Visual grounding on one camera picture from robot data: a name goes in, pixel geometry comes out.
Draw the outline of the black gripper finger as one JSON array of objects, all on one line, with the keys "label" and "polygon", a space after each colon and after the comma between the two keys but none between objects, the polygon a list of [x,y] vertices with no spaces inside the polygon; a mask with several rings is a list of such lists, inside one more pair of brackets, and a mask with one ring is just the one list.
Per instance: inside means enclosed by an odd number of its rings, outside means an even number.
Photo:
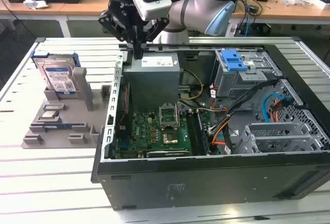
[{"label": "black gripper finger", "polygon": [[142,28],[142,33],[139,35],[139,46],[138,46],[138,59],[142,59],[143,50],[147,42],[152,42],[161,31],[169,24],[169,18],[158,18],[149,21]]},{"label": "black gripper finger", "polygon": [[119,41],[131,44],[134,59],[139,59],[137,33],[126,10],[107,9],[100,14],[98,22]]}]

